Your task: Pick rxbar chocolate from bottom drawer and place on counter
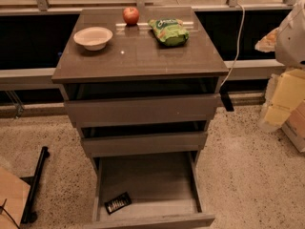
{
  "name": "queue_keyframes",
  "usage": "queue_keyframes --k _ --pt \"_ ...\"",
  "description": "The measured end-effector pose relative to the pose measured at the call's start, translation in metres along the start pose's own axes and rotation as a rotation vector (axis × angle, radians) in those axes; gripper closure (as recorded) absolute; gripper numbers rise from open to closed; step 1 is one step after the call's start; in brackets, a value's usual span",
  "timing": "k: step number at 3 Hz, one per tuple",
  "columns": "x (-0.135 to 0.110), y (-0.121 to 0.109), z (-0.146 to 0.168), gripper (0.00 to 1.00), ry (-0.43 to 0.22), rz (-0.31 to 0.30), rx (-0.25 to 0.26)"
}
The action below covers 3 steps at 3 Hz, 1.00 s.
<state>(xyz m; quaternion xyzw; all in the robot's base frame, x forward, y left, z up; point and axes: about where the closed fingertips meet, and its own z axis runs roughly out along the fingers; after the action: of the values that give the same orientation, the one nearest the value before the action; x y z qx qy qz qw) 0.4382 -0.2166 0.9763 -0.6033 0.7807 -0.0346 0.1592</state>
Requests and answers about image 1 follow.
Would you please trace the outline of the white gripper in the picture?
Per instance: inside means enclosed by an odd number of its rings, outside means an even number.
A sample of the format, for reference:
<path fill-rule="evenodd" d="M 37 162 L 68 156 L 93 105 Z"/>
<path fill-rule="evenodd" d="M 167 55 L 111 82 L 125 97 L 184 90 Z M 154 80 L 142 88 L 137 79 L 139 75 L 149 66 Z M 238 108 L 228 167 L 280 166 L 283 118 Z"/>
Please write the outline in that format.
<path fill-rule="evenodd" d="M 254 46 L 260 52 L 274 52 L 278 28 L 273 29 Z M 265 103 L 262 105 L 258 127 L 266 133 L 281 128 L 298 105 L 305 99 L 305 71 L 289 69 L 273 74 L 268 81 Z"/>

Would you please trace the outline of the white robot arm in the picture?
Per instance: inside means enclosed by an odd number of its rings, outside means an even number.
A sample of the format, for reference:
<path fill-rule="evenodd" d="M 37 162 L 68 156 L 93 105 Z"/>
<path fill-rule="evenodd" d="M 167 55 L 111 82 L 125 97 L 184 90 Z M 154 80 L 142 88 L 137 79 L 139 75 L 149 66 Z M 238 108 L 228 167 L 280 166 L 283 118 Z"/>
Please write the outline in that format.
<path fill-rule="evenodd" d="M 274 52 L 286 67 L 268 81 L 258 126 L 270 133 L 282 127 L 305 99 L 305 0 L 297 2 L 281 24 L 259 40 L 254 48 Z"/>

